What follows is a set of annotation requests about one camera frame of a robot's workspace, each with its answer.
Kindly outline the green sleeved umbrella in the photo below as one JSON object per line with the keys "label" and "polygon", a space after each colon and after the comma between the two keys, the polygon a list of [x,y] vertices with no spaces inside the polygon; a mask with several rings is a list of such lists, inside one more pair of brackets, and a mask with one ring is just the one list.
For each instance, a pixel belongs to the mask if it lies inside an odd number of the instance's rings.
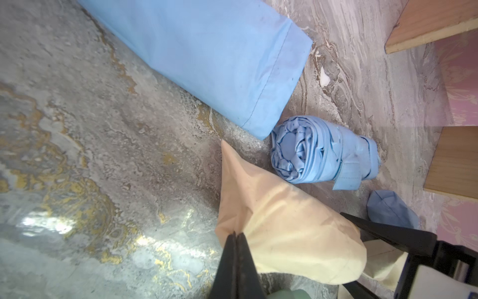
{"label": "green sleeved umbrella", "polygon": [[267,299],[311,299],[304,290],[279,290],[267,296]]}

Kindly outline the beige sleeved umbrella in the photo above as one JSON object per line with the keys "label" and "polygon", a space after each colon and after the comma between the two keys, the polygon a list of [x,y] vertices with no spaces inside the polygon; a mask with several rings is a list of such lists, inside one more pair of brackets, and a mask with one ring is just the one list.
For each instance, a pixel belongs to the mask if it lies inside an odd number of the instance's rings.
{"label": "beige sleeved umbrella", "polygon": [[227,143],[215,233],[221,244],[244,234],[256,269],[306,277],[321,284],[357,280],[367,263],[359,229],[279,176],[255,166]]}

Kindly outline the blue sleeved umbrella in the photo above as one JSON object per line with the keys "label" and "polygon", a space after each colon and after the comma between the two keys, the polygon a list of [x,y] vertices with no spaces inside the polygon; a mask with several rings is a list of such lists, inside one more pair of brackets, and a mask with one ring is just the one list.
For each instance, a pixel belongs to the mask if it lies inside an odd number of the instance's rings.
{"label": "blue sleeved umbrella", "polygon": [[266,138],[301,77],[311,39],[262,1],[82,1],[152,69]]}

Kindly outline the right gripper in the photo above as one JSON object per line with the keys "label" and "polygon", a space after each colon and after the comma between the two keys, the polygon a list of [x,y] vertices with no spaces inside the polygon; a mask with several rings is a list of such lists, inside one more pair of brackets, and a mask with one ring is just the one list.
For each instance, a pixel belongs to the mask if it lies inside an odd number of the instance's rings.
{"label": "right gripper", "polygon": [[476,299],[478,253],[438,241],[431,232],[373,223],[342,213],[360,229],[408,253],[400,272],[396,299]]}

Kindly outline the blue umbrella sleeve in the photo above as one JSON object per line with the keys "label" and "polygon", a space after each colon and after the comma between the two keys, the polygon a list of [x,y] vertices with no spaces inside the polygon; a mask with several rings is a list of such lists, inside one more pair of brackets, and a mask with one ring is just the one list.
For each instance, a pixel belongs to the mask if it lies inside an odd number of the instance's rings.
{"label": "blue umbrella sleeve", "polygon": [[368,218],[379,224],[419,229],[420,219],[394,191],[372,191],[367,201]]}

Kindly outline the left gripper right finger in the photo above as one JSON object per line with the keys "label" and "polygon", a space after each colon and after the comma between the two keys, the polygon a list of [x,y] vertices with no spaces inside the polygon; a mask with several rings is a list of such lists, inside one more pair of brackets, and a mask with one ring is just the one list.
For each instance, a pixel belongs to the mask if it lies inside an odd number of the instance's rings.
{"label": "left gripper right finger", "polygon": [[238,299],[266,299],[245,234],[237,236],[236,287]]}

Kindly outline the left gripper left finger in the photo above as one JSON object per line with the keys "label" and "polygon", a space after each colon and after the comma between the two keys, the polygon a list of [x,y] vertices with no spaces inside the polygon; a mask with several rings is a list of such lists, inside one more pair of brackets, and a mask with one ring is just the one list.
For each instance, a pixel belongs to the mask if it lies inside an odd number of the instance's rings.
{"label": "left gripper left finger", "polygon": [[230,234],[224,245],[209,299],[237,299],[237,235]]}

